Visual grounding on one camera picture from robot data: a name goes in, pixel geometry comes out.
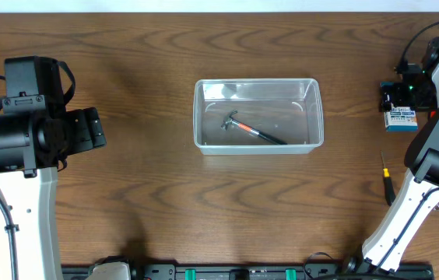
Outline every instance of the wood grain surface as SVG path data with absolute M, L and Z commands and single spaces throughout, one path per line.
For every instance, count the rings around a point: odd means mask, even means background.
M 120 253 L 181 264 L 298 263 L 351 254 L 388 210 L 380 150 L 398 190 L 414 133 L 386 133 L 380 81 L 439 14 L 0 15 L 5 58 L 66 61 L 69 110 L 97 107 L 107 147 L 59 174 L 63 264 Z M 439 27 L 410 49 L 419 61 Z M 193 142 L 200 79 L 314 78 L 322 147 L 302 156 L 203 156 Z M 5 85 L 0 81 L 0 96 Z M 439 278 L 439 212 L 406 250 Z

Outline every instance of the clear plastic bin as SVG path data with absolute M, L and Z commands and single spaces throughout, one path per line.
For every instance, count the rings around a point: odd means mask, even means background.
M 287 145 L 273 145 L 237 121 Z M 205 155 L 305 154 L 323 143 L 323 110 L 314 79 L 214 79 L 195 85 L 194 141 Z

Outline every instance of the green strip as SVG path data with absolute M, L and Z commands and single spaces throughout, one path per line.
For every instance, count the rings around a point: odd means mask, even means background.
M 287 280 L 297 280 L 297 274 L 295 269 L 286 269 L 285 276 Z
M 195 269 L 185 269 L 185 280 L 195 280 Z

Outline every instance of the white wall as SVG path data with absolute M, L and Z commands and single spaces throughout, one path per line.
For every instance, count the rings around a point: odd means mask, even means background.
M 439 12 L 439 0 L 0 0 L 0 12 Z

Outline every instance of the yellow and black screwdriver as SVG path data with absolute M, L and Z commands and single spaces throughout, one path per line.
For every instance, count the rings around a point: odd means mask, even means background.
M 382 151 L 381 151 L 381 158 L 382 158 L 382 170 L 384 171 L 385 201 L 388 203 L 389 206 L 391 206 L 392 202 L 396 199 L 396 194 L 394 193 L 394 188 L 392 187 L 392 180 L 391 180 L 391 176 L 389 175 L 389 169 L 385 167 L 384 153 Z

